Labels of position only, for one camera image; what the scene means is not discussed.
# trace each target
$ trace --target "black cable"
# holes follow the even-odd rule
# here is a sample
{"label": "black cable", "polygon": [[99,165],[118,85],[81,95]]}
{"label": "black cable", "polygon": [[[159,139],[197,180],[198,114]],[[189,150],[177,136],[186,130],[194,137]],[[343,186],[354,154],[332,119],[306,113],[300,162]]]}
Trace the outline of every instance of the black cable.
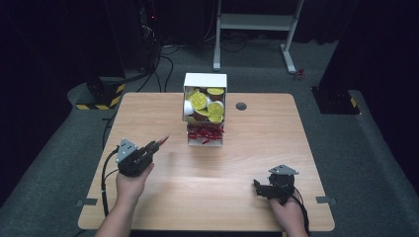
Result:
{"label": "black cable", "polygon": [[283,41],[280,39],[267,39],[266,42],[254,42],[252,40],[248,40],[247,41],[247,45],[251,45],[251,46],[271,46],[271,45],[276,45],[276,44],[281,44]]}
{"label": "black cable", "polygon": [[157,71],[154,71],[154,75],[156,76],[156,79],[157,79],[158,91],[161,92],[160,77],[158,76]]}
{"label": "black cable", "polygon": [[119,80],[119,81],[116,81],[116,82],[114,82],[114,83],[110,83],[110,85],[111,85],[111,86],[114,86],[114,85],[122,85],[122,84],[125,84],[125,83],[128,83],[128,82],[131,82],[131,81],[136,81],[136,80],[139,80],[139,79],[141,79],[141,78],[144,78],[144,77],[145,77],[145,76],[147,76],[149,73],[150,73],[150,71],[149,71],[149,70],[147,70],[147,71],[145,71],[145,72],[143,72],[143,73],[141,73],[141,74],[138,74],[138,75],[136,75],[136,76],[129,77],[129,78],[126,78],[126,79],[123,79],[123,80]]}
{"label": "black cable", "polygon": [[178,44],[178,43],[176,43],[175,45],[165,45],[165,46],[163,46],[163,47],[164,47],[164,48],[169,48],[169,47],[174,47],[174,46],[176,46],[176,49],[175,49],[175,50],[170,51],[170,52],[161,53],[161,55],[169,55],[169,54],[173,54],[173,53],[175,53],[175,52],[179,51],[179,49],[181,48],[181,47],[179,46],[179,44]]}
{"label": "black cable", "polygon": [[164,92],[167,92],[167,91],[166,91],[166,88],[167,88],[167,82],[169,81],[169,77],[172,75],[172,72],[173,72],[173,61],[172,61],[172,59],[170,59],[170,58],[168,58],[168,57],[166,57],[166,56],[161,56],[161,57],[163,57],[163,58],[165,58],[165,59],[169,60],[170,64],[172,65],[172,68],[170,69],[170,72],[169,72],[169,74],[168,74],[168,75],[167,75],[167,77],[166,77],[166,81],[164,82]]}
{"label": "black cable", "polygon": [[117,146],[117,148],[115,150],[113,150],[111,152],[111,154],[109,154],[109,156],[106,158],[103,169],[102,169],[102,179],[101,179],[101,192],[102,192],[102,204],[104,206],[104,212],[105,212],[105,216],[107,216],[109,214],[109,209],[108,209],[108,198],[106,195],[106,184],[105,184],[105,173],[106,173],[106,167],[108,166],[108,162],[111,159],[111,157],[115,154],[118,153],[118,150],[120,149],[119,146]]}
{"label": "black cable", "polygon": [[242,39],[240,39],[240,41],[237,41],[237,39],[234,39],[234,38],[229,38],[228,41],[231,42],[231,43],[243,43],[243,45],[240,48],[235,49],[235,50],[229,50],[229,49],[226,49],[225,47],[220,46],[220,48],[222,50],[227,51],[227,52],[239,52],[239,51],[243,50],[247,45],[246,38],[242,38]]}
{"label": "black cable", "polygon": [[110,175],[112,175],[112,174],[114,174],[115,172],[117,172],[119,169],[117,169],[117,170],[115,170],[115,171],[113,171],[113,172],[111,172],[111,173],[109,173],[106,177],[105,177],[105,181],[106,181],[106,179],[108,179],[108,177],[110,176]]}
{"label": "black cable", "polygon": [[138,90],[136,90],[136,92],[139,92],[144,86],[145,86],[145,84],[147,84],[147,82],[148,82],[148,80],[150,80],[150,78],[151,78],[151,76],[154,74],[154,71],[153,71],[153,73],[151,73],[148,77],[147,77],[147,79],[145,80],[145,82],[144,83],[142,83],[142,85],[141,85],[141,87],[138,89]]}
{"label": "black cable", "polygon": [[302,217],[304,219],[304,229],[305,229],[305,232],[307,233],[307,235],[310,236],[310,230],[309,230],[309,227],[308,227],[309,226],[309,220],[308,220],[307,209],[305,209],[304,201],[302,199],[302,195],[299,193],[299,190],[297,188],[294,188],[294,189],[298,193],[298,195],[301,198],[301,200],[299,200],[298,198],[296,198],[294,195],[291,195],[291,197],[296,201],[296,203],[298,203],[299,208],[301,208]]}
{"label": "black cable", "polygon": [[212,1],[212,15],[211,15],[210,21],[209,21],[209,29],[208,29],[206,35],[204,36],[203,41],[205,41],[206,37],[210,34],[210,30],[212,28],[212,23],[214,22],[214,16],[215,16],[215,12],[216,12],[215,5],[216,5],[215,0],[213,0]]}
{"label": "black cable", "polygon": [[73,235],[73,237],[77,237],[80,236],[81,234],[83,234],[84,232],[86,232],[87,230],[80,230],[79,232],[77,232],[77,234]]}
{"label": "black cable", "polygon": [[115,116],[116,116],[116,115],[117,115],[117,112],[115,112],[115,113],[111,116],[111,118],[103,118],[103,119],[102,119],[102,120],[106,120],[106,121],[107,121],[106,126],[105,126],[105,129],[104,129],[104,133],[103,133],[103,135],[102,135],[102,149],[105,149],[106,131],[107,131],[109,128],[111,128],[110,123],[112,122],[112,120],[115,118]]}

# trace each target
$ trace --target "hand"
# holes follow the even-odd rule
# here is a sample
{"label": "hand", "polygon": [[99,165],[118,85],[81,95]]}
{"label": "hand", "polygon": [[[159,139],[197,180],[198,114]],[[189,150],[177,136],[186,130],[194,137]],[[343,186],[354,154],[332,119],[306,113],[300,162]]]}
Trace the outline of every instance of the hand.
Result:
{"label": "hand", "polygon": [[117,174],[117,204],[136,206],[139,197],[142,195],[145,180],[154,168],[151,163],[138,177],[127,177],[121,173]]}
{"label": "hand", "polygon": [[284,205],[278,199],[270,199],[272,211],[281,227],[290,237],[305,237],[304,218],[296,200],[289,197]]}

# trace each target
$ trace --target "white metal frame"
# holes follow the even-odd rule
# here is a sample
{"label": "white metal frame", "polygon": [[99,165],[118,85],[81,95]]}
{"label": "white metal frame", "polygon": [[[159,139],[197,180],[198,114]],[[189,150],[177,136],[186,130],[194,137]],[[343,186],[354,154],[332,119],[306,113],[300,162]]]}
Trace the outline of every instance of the white metal frame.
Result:
{"label": "white metal frame", "polygon": [[293,34],[299,19],[304,0],[297,0],[295,12],[291,16],[280,15],[252,15],[252,14],[222,14],[221,0],[218,0],[216,13],[216,37],[213,54],[213,70],[221,69],[220,35],[221,29],[238,30],[264,30],[264,31],[285,31],[289,32],[285,44],[281,44],[281,52],[284,56],[287,70],[290,74],[295,74],[293,60],[290,55],[290,45],[293,41]]}

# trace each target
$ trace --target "black stand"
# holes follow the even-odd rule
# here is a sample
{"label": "black stand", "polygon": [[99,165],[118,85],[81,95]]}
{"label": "black stand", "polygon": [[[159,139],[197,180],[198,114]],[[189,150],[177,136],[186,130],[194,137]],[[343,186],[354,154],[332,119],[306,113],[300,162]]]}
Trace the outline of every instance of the black stand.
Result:
{"label": "black stand", "polygon": [[104,81],[102,85],[87,85],[76,102],[79,110],[113,109],[121,98],[125,84]]}
{"label": "black stand", "polygon": [[311,92],[322,114],[359,115],[361,113],[354,98],[348,92],[331,96],[322,93],[317,87],[312,87]]}

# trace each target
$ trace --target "white box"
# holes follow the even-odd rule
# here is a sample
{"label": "white box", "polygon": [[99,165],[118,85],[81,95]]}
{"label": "white box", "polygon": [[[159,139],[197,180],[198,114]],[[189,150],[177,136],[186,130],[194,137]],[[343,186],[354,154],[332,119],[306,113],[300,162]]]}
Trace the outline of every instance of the white box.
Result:
{"label": "white box", "polygon": [[[221,95],[211,93],[216,89]],[[184,110],[183,121],[187,122],[187,137],[189,145],[221,146],[222,134],[225,121],[225,98],[227,92],[227,75],[218,73],[187,73],[184,82]],[[201,100],[199,110],[194,106],[192,97],[200,96],[206,98],[206,102]],[[211,110],[208,107],[217,106],[224,108],[222,116],[212,117],[213,114],[206,114]]]}

